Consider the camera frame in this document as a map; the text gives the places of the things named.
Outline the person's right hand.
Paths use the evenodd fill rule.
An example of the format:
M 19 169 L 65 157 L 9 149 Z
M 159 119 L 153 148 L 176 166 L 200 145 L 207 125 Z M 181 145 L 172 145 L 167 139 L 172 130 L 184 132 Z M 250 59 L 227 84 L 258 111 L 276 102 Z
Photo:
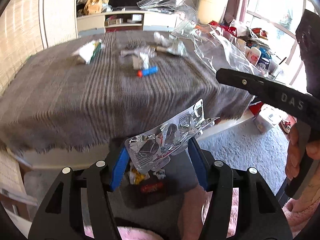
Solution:
M 299 174 L 299 164 L 302 159 L 302 153 L 299 150 L 298 140 L 299 133 L 295 125 L 289 132 L 289 147 L 285 166 L 285 174 L 289 180 L 296 178 Z M 319 140 L 308 143 L 306 153 L 310 158 L 319 160 Z

